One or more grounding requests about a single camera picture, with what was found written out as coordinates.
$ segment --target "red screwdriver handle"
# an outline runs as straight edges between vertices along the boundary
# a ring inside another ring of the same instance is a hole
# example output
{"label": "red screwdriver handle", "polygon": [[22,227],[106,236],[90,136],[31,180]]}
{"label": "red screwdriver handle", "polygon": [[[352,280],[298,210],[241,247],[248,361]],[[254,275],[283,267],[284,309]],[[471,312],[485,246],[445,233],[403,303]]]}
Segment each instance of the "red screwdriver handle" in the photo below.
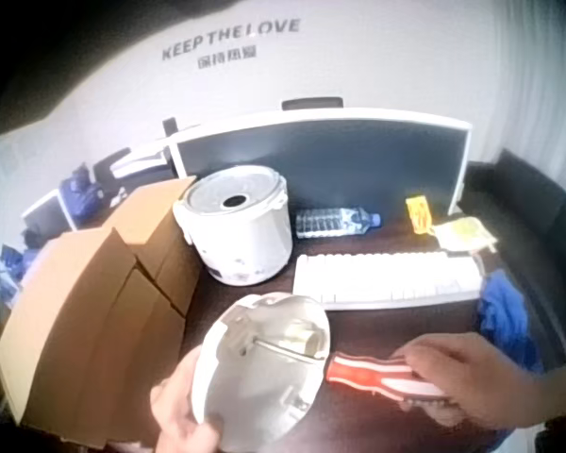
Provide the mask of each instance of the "red screwdriver handle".
{"label": "red screwdriver handle", "polygon": [[403,358],[379,361],[336,352],[330,358],[325,380],[417,405],[449,401],[441,389],[414,373]]}

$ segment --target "desk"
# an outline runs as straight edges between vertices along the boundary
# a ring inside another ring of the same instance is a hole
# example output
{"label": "desk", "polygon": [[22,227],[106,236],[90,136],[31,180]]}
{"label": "desk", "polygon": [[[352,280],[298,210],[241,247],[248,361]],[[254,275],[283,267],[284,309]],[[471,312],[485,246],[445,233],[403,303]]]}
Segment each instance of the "desk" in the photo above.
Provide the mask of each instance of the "desk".
{"label": "desk", "polygon": [[[396,253],[432,251],[431,236],[416,236],[410,224],[385,226],[367,233],[337,239],[296,241],[290,263],[281,273],[253,287],[226,286],[204,269],[187,316],[181,354],[200,344],[218,316],[247,294],[291,292],[295,259],[303,253]],[[495,257],[485,260],[490,271]],[[429,332],[460,333],[475,330],[476,302],[460,302],[401,310],[329,311],[332,350],[386,358],[398,346]],[[422,411],[403,413],[387,398],[324,383],[307,416],[285,437],[264,451],[283,452],[424,452],[467,453],[486,451],[494,432],[463,423],[443,428]]]}

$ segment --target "hand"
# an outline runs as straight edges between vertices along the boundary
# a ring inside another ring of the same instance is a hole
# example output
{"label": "hand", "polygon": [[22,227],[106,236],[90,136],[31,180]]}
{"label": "hand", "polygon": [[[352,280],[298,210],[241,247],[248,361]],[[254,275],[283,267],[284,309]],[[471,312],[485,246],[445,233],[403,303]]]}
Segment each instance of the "hand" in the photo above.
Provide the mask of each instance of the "hand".
{"label": "hand", "polygon": [[[539,422],[541,380],[476,333],[423,335],[394,356],[405,356],[418,375],[457,404],[424,408],[441,425],[451,427],[466,417],[484,428],[528,427]],[[401,409],[410,407],[401,403]]]}
{"label": "hand", "polygon": [[197,425],[189,401],[192,376],[201,346],[178,364],[173,374],[151,389],[151,411],[161,427],[156,453],[211,453],[220,434],[212,425]]}

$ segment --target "wall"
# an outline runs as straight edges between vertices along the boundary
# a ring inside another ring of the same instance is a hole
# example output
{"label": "wall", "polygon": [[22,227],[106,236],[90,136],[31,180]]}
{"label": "wall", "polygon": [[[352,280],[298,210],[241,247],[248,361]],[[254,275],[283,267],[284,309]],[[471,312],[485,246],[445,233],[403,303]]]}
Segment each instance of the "wall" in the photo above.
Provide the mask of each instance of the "wall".
{"label": "wall", "polygon": [[[20,212],[80,161],[162,137],[161,121],[172,116],[185,127],[337,95],[347,107],[468,121],[480,159],[495,145],[487,132],[501,80],[496,9],[494,0],[246,0],[151,36],[97,69],[48,118],[0,137],[18,162],[0,173],[0,243],[17,240]],[[212,30],[291,19],[298,31],[204,42],[162,59],[163,49]],[[201,56],[252,44],[253,59],[198,68]]]}

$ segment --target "cardboard box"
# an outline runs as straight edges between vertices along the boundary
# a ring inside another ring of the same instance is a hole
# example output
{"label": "cardboard box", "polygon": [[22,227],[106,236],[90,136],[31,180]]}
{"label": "cardboard box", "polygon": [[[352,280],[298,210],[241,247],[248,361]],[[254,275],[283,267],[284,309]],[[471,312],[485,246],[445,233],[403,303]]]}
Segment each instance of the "cardboard box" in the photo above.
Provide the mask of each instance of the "cardboard box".
{"label": "cardboard box", "polygon": [[172,205],[194,180],[191,176],[139,187],[104,223],[120,233],[147,275],[183,315],[189,309],[201,261],[185,242]]}
{"label": "cardboard box", "polygon": [[[126,431],[126,440],[141,436],[152,427],[117,420],[119,408],[148,401],[138,389],[175,367],[183,328],[116,231],[55,239],[25,276],[0,339],[0,378],[15,421],[99,448]],[[139,355],[151,357],[142,377],[132,376]],[[127,384],[135,379],[142,386]]]}

